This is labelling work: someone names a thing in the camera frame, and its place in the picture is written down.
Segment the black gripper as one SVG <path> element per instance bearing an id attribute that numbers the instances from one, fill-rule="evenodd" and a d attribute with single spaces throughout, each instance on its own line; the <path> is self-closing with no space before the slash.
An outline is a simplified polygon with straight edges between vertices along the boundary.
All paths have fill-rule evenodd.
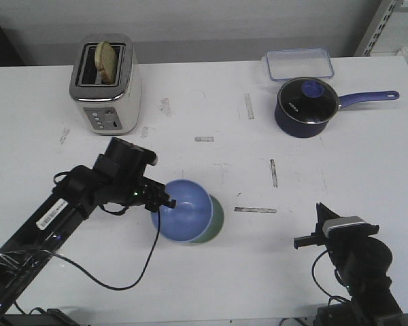
<path id="1" fill-rule="evenodd" d="M 107 213 L 112 213 L 105 208 L 106 204 L 120 205 L 122 209 L 117 213 L 125 213 L 130 207 L 141 205 L 144 205 L 147 211 L 157 212 L 160 206 L 174 209 L 176 200 L 171 199 L 165 192 L 164 184 L 147 177 L 136 177 L 102 191 L 100 208 Z"/>
<path id="2" fill-rule="evenodd" d="M 333 251 L 349 251 L 357 240 L 367 238 L 379 232 L 378 224 L 366 223 L 364 225 L 335 230 L 331 232 L 329 238 L 326 238 L 323 231 L 324 223 L 341 218 L 341 216 L 321 202 L 316 204 L 316 213 L 317 223 L 315 232 L 308 236 L 295 238 L 295 249 L 311 245 L 326 245 L 328 249 L 332 249 Z"/>

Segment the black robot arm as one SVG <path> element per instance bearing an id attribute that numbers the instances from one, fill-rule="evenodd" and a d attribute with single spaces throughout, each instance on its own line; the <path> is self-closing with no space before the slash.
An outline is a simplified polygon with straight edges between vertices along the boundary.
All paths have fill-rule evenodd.
<path id="1" fill-rule="evenodd" d="M 318 222 L 308 236 L 294 239 L 294 248 L 326 247 L 335 277 L 350 301 L 318 308 L 314 325 L 404 325 L 403 312 L 390 291 L 387 275 L 392 252 L 373 236 L 379 226 L 357 216 L 342 217 L 316 204 Z"/>
<path id="2" fill-rule="evenodd" d="M 96 208 L 119 204 L 119 215 L 131 206 L 154 213 L 174 208 L 165 185 L 143 175 L 156 162 L 153 151 L 114 137 L 92 168 L 62 173 L 51 195 L 0 248 L 0 318 Z"/>

